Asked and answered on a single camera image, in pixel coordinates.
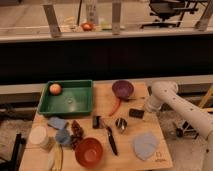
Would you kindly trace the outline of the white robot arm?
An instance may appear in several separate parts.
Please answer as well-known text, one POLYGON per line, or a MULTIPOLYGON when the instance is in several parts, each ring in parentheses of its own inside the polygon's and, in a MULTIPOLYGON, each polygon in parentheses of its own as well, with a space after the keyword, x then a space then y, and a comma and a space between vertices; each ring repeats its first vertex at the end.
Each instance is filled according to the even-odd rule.
POLYGON ((213 171, 213 116, 180 97, 177 92, 176 82, 154 82, 151 95, 144 103, 144 110, 149 113, 157 112, 166 103, 180 114, 207 141, 202 171, 213 171))

